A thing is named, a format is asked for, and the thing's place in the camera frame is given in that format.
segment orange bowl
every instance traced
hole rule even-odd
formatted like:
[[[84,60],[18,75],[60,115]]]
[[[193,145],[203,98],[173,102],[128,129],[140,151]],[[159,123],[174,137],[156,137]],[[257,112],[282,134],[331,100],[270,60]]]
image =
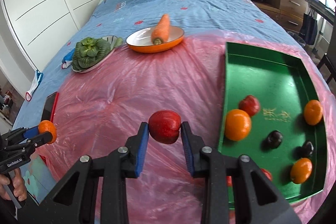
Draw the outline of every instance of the orange bowl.
[[[136,52],[154,53],[169,50],[183,40],[184,30],[180,27],[170,26],[168,42],[153,45],[151,34],[155,27],[139,30],[126,39],[128,47]]]

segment metal screw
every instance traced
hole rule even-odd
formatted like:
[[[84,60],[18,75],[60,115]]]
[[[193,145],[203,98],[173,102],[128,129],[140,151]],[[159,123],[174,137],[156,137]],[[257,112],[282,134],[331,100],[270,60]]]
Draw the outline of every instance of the metal screw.
[[[90,157],[88,155],[81,156],[79,158],[81,162],[88,162],[90,160]]]
[[[121,146],[118,148],[119,153],[126,153],[128,151],[128,148],[125,146]]]
[[[209,146],[203,146],[202,147],[202,152],[204,153],[211,153],[212,152],[212,148]]]
[[[249,162],[250,157],[248,155],[241,155],[240,160],[243,161],[243,162]]]

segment white wardrobe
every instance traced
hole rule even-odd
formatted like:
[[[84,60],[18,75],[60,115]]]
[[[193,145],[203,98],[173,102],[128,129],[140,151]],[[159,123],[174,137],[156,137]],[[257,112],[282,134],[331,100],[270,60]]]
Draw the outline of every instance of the white wardrobe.
[[[18,47],[30,65],[40,71],[66,41],[85,25],[98,2],[99,0],[1,0]]]

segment leafy green vegetable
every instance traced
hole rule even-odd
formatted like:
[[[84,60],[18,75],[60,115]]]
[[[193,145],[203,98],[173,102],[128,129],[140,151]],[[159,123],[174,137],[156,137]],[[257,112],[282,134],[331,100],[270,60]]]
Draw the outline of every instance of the leafy green vegetable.
[[[110,43],[102,38],[87,37],[76,43],[72,69],[83,71],[101,61],[110,52]]]
[[[124,42],[124,40],[121,37],[117,38],[114,47],[120,46],[123,42]]]

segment green tray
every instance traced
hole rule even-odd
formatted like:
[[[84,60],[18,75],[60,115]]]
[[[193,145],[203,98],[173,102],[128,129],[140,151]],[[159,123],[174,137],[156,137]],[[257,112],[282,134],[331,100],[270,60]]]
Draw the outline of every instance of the green tray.
[[[324,121],[317,126],[305,123],[302,113],[309,100],[318,100],[315,88],[302,61],[294,56],[266,48],[226,43],[226,80],[223,120],[218,150],[224,155],[249,155],[260,168],[269,170],[273,183],[289,203],[304,200],[323,190],[327,170],[327,139]],[[226,113],[238,108],[240,100],[254,95],[261,110],[252,119],[249,135],[234,142],[225,138]],[[282,144],[264,151],[262,141],[273,131],[283,134]],[[289,173],[296,158],[297,146],[310,140],[314,153],[310,158],[313,171],[303,184],[290,181]],[[232,189],[229,206],[234,208]]]

